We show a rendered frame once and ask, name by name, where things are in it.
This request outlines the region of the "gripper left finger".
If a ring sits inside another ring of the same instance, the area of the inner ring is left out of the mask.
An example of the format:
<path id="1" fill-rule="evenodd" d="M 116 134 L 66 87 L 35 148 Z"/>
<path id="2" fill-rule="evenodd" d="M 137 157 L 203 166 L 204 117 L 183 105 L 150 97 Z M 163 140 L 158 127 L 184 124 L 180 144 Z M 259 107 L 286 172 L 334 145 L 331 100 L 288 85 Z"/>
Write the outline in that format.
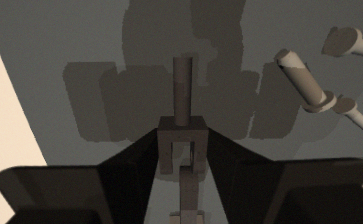
<path id="1" fill-rule="evenodd" d="M 14 166 L 0 193 L 20 209 L 93 209 L 102 224 L 144 224 L 159 160 L 157 129 L 98 165 Z"/>

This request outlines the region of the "beige block with dark holes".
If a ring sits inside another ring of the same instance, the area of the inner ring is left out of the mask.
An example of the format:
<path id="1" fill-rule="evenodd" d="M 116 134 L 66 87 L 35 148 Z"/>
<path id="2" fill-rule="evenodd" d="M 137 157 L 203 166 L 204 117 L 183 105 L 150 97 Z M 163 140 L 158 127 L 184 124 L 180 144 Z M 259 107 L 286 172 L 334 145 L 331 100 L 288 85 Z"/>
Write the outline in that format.
<path id="1" fill-rule="evenodd" d="M 180 215 L 170 216 L 169 224 L 180 224 Z M 205 224 L 204 217 L 202 214 L 197 215 L 197 224 Z"/>

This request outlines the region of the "dark brown flat bar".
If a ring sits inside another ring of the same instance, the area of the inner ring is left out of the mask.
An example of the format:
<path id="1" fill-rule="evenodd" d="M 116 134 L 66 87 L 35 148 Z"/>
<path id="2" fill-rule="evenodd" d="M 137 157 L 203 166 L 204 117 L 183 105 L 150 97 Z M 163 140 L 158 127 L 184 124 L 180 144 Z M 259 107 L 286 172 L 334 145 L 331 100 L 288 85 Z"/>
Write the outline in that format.
<path id="1" fill-rule="evenodd" d="M 198 174 L 192 174 L 191 165 L 180 166 L 180 224 L 196 224 L 198 194 Z"/>

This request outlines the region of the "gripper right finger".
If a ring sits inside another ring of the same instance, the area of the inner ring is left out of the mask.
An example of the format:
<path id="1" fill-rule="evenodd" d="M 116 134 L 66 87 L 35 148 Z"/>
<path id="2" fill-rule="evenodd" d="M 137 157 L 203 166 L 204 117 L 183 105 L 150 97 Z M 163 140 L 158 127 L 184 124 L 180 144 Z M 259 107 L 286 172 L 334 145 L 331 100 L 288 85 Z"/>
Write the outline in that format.
<path id="1" fill-rule="evenodd" d="M 208 129 L 206 157 L 228 224 L 273 224 L 291 188 L 363 186 L 363 159 L 273 161 Z"/>

